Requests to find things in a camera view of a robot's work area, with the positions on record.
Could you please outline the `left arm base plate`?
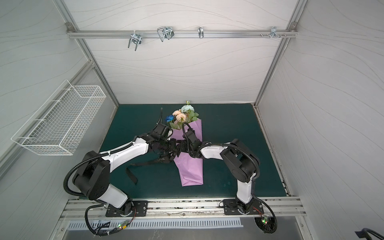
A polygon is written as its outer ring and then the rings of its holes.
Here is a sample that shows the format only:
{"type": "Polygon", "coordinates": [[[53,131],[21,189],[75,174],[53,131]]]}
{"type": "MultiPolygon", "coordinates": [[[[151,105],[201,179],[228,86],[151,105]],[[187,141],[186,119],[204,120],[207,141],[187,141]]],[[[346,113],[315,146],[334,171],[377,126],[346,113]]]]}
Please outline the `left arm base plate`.
{"type": "Polygon", "coordinates": [[[130,201],[120,208],[108,205],[106,217],[145,217],[147,214],[148,201],[130,201]]]}

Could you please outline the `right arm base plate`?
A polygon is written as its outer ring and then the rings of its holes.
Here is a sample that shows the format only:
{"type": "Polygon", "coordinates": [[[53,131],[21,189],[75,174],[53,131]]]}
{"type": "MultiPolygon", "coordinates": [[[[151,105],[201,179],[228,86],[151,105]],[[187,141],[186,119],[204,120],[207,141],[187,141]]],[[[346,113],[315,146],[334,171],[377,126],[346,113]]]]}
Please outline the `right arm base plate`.
{"type": "Polygon", "coordinates": [[[238,199],[224,199],[219,203],[219,207],[224,209],[224,214],[227,216],[264,214],[261,201],[254,198],[247,204],[244,204],[238,199]]]}

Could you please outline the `pink purple wrapping paper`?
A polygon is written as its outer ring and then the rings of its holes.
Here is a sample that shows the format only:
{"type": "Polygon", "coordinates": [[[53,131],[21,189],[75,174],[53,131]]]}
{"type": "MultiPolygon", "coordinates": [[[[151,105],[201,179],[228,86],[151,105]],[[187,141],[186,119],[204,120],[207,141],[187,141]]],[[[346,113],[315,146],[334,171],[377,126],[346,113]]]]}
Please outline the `pink purple wrapping paper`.
{"type": "MultiPolygon", "coordinates": [[[[189,123],[195,131],[197,138],[203,141],[202,120],[189,123]]],[[[173,139],[184,140],[182,130],[174,130],[173,139]]],[[[203,159],[192,158],[188,152],[181,152],[175,157],[174,162],[179,170],[180,179],[183,187],[199,186],[204,184],[203,177],[203,159]]]]}

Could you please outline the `mint fake flower stem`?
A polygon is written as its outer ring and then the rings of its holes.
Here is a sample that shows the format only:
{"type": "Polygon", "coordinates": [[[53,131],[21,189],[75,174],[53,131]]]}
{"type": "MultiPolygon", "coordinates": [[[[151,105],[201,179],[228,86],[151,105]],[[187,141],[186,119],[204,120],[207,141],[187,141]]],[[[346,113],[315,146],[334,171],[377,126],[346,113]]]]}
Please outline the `mint fake flower stem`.
{"type": "Polygon", "coordinates": [[[186,104],[182,106],[181,113],[185,115],[185,122],[187,123],[191,123],[199,119],[199,114],[196,113],[195,108],[191,105],[190,101],[186,101],[186,104]]]}

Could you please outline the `blue fake flower stem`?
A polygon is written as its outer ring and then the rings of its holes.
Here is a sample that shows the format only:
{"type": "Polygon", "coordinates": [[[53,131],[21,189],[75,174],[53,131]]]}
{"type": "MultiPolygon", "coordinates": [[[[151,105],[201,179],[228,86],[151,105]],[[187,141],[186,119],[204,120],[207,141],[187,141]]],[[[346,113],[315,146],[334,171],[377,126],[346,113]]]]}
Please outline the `blue fake flower stem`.
{"type": "Polygon", "coordinates": [[[171,122],[173,122],[175,120],[175,117],[173,116],[173,115],[169,115],[169,116],[167,116],[166,118],[165,118],[165,121],[167,122],[167,123],[171,123],[171,122]]]}

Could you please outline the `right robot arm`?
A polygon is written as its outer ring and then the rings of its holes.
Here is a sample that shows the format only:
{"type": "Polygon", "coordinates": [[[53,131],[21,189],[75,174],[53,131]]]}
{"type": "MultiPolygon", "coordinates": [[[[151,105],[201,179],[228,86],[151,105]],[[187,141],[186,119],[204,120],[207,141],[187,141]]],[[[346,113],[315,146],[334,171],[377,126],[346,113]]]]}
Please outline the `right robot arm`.
{"type": "Polygon", "coordinates": [[[260,176],[260,161],[240,140],[225,144],[200,141],[195,131],[183,130],[182,150],[198,159],[222,160],[237,180],[236,205],[238,212],[247,215],[253,208],[255,179],[260,176]]]}

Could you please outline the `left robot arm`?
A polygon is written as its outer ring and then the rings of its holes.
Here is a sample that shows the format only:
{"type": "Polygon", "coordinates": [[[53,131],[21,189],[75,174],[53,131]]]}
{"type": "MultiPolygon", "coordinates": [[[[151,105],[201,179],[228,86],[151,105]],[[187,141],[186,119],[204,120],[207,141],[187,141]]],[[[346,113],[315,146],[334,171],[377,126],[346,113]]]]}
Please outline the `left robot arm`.
{"type": "Polygon", "coordinates": [[[86,197],[121,211],[130,211],[132,199],[111,184],[110,174],[121,165],[149,152],[163,153],[159,162],[170,162],[175,158],[180,144],[180,141],[173,138],[170,127],[157,124],[153,130],[134,137],[120,147],[101,153],[88,152],[65,176],[64,190],[72,196],[86,197]]]}

